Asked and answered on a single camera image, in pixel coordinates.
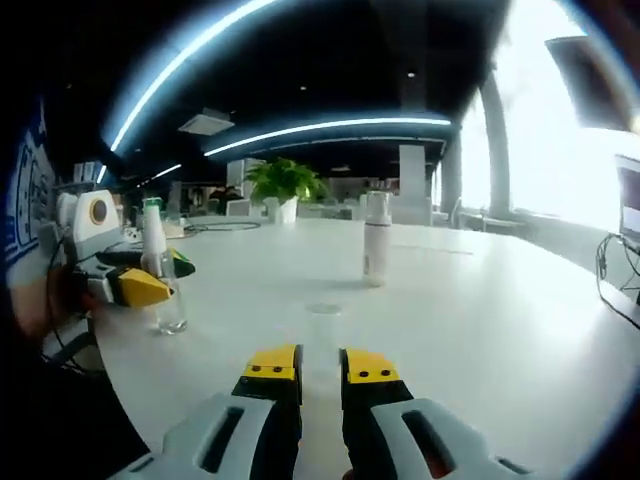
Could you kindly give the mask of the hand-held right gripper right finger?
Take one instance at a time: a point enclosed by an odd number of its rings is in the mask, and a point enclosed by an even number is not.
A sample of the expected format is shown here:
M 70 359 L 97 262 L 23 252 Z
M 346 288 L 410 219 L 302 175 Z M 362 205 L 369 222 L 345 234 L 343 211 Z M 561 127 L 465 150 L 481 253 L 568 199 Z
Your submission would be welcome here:
M 416 398 L 384 356 L 339 351 L 345 479 L 539 479 L 492 454 L 483 436 L 438 403 Z

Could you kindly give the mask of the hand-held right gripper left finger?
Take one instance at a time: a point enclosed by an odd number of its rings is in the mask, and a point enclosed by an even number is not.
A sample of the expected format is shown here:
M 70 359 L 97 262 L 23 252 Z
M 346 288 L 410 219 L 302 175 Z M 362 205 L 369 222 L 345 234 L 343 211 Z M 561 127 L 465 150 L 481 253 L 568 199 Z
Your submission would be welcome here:
M 116 479 L 291 479 L 302 438 L 303 346 L 251 357 L 233 390 L 204 401 L 163 438 L 162 449 Z

